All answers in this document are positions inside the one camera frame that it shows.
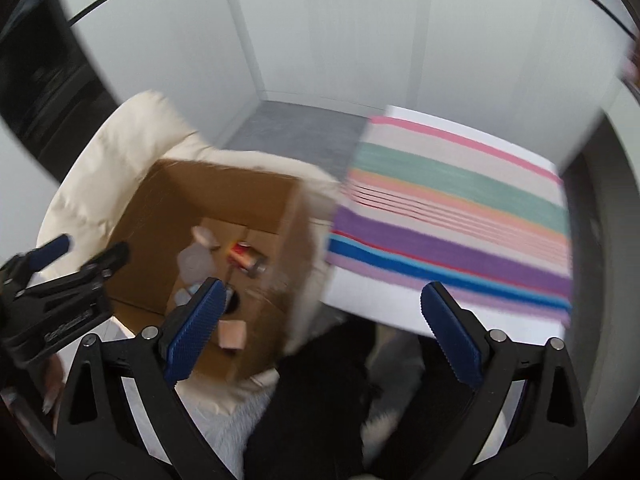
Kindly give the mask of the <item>left hand with decorated nails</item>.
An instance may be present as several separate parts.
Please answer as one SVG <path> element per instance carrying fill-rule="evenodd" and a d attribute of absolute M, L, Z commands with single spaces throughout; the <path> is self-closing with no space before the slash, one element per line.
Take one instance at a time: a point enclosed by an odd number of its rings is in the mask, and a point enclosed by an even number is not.
<path fill-rule="evenodd" d="M 42 412 L 47 415 L 58 404 L 65 386 L 63 362 L 56 353 L 39 364 L 37 384 L 42 394 Z"/>

